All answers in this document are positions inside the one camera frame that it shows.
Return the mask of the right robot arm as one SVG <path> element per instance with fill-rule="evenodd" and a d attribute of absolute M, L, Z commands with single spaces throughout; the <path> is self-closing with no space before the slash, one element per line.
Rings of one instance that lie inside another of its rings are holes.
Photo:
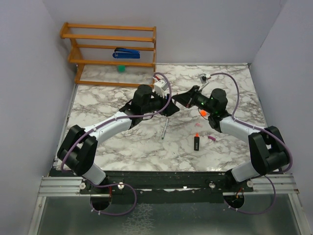
<path fill-rule="evenodd" d="M 199 86 L 193 86 L 189 91 L 172 98 L 186 108 L 196 106 L 206 111 L 212 129 L 248 144 L 250 160 L 229 170 L 228 177 L 224 180 L 229 191 L 238 190 L 247 179 L 266 175 L 290 163 L 290 156 L 282 145 L 283 139 L 278 128 L 239 123 L 226 110 L 228 100 L 224 90 L 214 89 L 210 97 L 206 97 Z"/>

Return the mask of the green eraser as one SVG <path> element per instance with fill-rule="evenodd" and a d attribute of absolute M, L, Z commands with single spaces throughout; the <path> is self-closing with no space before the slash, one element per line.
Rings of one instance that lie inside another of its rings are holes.
<path fill-rule="evenodd" d="M 118 66 L 117 66 L 117 71 L 118 71 L 119 73 L 125 72 L 125 71 L 126 71 L 126 66 L 124 66 L 124 65 L 118 65 Z"/>

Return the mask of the blue stapler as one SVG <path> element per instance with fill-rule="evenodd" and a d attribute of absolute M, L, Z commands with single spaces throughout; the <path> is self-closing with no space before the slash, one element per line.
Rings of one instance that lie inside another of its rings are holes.
<path fill-rule="evenodd" d="M 115 59 L 140 59 L 140 51 L 117 47 L 112 56 Z"/>

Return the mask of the black orange highlighter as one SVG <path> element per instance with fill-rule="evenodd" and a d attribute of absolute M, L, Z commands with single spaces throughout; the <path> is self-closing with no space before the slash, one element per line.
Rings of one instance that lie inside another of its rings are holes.
<path fill-rule="evenodd" d="M 200 137 L 199 134 L 196 133 L 194 136 L 194 150 L 199 151 L 199 149 L 200 149 Z"/>

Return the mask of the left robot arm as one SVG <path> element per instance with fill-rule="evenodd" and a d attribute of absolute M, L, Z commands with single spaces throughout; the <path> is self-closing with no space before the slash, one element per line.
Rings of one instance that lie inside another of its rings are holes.
<path fill-rule="evenodd" d="M 148 85 L 140 85 L 133 98 L 107 120 L 86 128 L 72 126 L 65 136 L 57 157 L 77 176 L 91 182 L 97 193 L 107 190 L 105 172 L 95 164 L 97 146 L 116 134 L 132 129 L 144 120 L 160 114 L 169 117 L 179 111 L 169 94 L 158 95 Z"/>

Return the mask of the aluminium frame rail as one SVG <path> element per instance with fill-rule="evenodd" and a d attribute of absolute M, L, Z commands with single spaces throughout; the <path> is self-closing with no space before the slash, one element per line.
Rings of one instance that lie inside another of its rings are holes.
<path fill-rule="evenodd" d="M 109 193 L 92 192 L 90 189 L 83 192 L 84 181 L 80 177 L 43 177 L 38 195 L 41 197 L 93 196 L 108 197 Z M 298 194 L 299 189 L 291 174 L 267 175 L 252 179 L 247 186 L 240 186 L 234 192 L 224 192 L 223 195 L 252 194 Z"/>

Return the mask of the white green-tipped pen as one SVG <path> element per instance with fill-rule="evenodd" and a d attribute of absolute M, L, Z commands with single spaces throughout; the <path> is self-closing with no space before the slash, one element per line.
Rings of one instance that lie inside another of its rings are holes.
<path fill-rule="evenodd" d="M 167 118 L 167 120 L 166 120 L 166 122 L 165 122 L 165 125 L 164 125 L 164 128 L 163 128 L 163 132 L 162 132 L 162 136 L 161 136 L 161 139 L 162 139 L 162 140 L 163 140 L 164 137 L 165 137 L 168 123 L 169 123 L 169 118 Z"/>

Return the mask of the wooden shelf rack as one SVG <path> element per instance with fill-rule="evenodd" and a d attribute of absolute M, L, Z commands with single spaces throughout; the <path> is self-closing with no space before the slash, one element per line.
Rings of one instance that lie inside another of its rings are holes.
<path fill-rule="evenodd" d="M 97 25 L 65 22 L 61 39 L 70 41 L 68 62 L 77 67 L 77 85 L 135 88 L 142 83 L 154 85 L 157 28 L 144 26 Z M 115 59 L 117 47 L 140 51 L 140 59 Z M 126 66 L 119 73 L 118 65 Z"/>

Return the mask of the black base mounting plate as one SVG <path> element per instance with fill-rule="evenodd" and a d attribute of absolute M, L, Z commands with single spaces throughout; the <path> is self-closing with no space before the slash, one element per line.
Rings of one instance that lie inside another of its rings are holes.
<path fill-rule="evenodd" d="M 223 203 L 224 195 L 252 192 L 247 181 L 236 183 L 226 172 L 107 171 L 100 187 L 86 183 L 82 195 L 114 204 Z"/>

